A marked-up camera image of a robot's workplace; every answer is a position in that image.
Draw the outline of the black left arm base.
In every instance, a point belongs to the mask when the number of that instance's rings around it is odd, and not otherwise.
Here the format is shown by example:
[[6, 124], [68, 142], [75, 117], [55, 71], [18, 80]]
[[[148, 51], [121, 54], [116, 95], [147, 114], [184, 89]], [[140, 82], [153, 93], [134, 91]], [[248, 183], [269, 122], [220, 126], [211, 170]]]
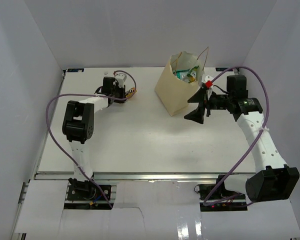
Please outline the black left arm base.
[[100, 188], [103, 190], [105, 196], [94, 185], [89, 190], [69, 185], [64, 208], [66, 210], [111, 210], [114, 205], [111, 200], [112, 186], [101, 184]]

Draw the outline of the teal candy bag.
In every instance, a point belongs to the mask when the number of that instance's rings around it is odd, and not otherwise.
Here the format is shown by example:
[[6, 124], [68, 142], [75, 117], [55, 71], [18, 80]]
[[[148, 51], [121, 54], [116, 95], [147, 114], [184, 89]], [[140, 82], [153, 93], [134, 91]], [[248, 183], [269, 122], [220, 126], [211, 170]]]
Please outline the teal candy bag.
[[174, 76], [179, 80], [183, 80], [188, 75], [189, 70], [177, 70], [174, 72]]

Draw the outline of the green Skittles packet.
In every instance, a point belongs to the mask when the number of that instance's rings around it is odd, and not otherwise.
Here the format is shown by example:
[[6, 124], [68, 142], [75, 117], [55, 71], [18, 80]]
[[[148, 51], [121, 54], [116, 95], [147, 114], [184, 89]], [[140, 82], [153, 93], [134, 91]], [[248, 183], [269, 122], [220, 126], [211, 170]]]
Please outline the green Skittles packet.
[[183, 81], [190, 84], [190, 83], [193, 83], [197, 80], [197, 71], [199, 69], [199, 66], [194, 66], [193, 68], [191, 68], [186, 76], [183, 78]]

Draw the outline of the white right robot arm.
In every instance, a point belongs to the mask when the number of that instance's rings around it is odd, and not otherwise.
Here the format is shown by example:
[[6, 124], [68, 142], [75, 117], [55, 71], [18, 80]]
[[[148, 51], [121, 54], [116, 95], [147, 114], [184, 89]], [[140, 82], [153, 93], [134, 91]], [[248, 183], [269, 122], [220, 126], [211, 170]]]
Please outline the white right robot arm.
[[253, 203], [286, 200], [295, 188], [300, 173], [290, 167], [278, 152], [269, 130], [267, 116], [257, 98], [248, 96], [247, 79], [244, 75], [230, 75], [226, 78], [226, 90], [217, 94], [213, 90], [212, 78], [206, 76], [199, 90], [188, 100], [198, 107], [185, 115], [186, 120], [203, 124], [212, 110], [226, 110], [242, 130], [249, 145], [255, 165], [255, 174], [229, 173], [219, 175], [215, 187], [205, 197], [204, 202], [216, 192], [223, 199], [236, 195], [246, 195]]

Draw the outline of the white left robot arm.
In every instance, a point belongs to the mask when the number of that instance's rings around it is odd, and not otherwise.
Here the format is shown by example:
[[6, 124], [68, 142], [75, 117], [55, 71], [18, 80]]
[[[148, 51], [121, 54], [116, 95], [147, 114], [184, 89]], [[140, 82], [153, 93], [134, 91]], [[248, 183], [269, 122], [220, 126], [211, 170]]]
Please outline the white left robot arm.
[[114, 102], [125, 102], [126, 79], [125, 73], [118, 73], [113, 77], [105, 76], [103, 85], [99, 91], [95, 92], [95, 96], [80, 101], [70, 100], [66, 105], [62, 133], [69, 142], [71, 155], [75, 160], [74, 175], [69, 182], [74, 186], [79, 186], [78, 193], [86, 200], [93, 198], [96, 193], [96, 187], [89, 183], [94, 173], [86, 144], [94, 133], [95, 113]]

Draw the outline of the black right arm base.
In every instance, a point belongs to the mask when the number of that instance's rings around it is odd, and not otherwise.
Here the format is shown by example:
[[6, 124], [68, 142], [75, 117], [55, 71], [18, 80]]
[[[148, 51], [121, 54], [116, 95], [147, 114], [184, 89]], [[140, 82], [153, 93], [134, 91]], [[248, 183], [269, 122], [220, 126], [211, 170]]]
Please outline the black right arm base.
[[209, 198], [207, 203], [222, 200], [219, 203], [205, 206], [203, 204], [204, 199], [214, 188], [215, 184], [197, 184], [194, 187], [194, 192], [199, 194], [199, 205], [201, 212], [235, 212], [235, 211], [247, 211], [247, 201], [245, 195], [241, 194], [231, 199], [226, 199], [236, 193], [228, 190], [216, 190]]

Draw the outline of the yellow M&M's packet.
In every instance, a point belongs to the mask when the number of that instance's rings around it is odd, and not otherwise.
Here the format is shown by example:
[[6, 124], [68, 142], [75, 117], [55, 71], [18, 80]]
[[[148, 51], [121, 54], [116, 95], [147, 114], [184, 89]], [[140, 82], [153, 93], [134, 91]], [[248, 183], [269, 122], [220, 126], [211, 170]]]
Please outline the yellow M&M's packet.
[[125, 92], [125, 97], [126, 97], [127, 99], [130, 99], [136, 92], [137, 92], [136, 88], [135, 88], [135, 87], [132, 87], [132, 88], [130, 88], [129, 90], [127, 90], [127, 91]]

